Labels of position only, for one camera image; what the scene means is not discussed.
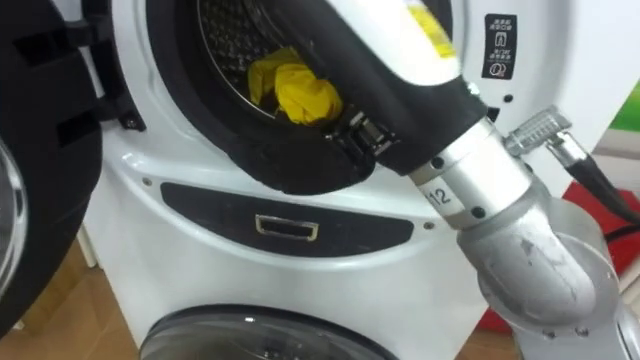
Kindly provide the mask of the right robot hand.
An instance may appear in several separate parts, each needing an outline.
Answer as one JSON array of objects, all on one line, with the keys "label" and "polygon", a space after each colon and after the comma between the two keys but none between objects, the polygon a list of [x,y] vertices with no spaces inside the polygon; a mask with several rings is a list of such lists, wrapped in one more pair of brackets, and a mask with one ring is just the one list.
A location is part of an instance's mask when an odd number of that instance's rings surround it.
[{"label": "right robot hand", "polygon": [[390,131],[379,162],[407,175],[486,114],[456,56],[443,57],[404,1],[273,0],[276,27],[340,95]]}]

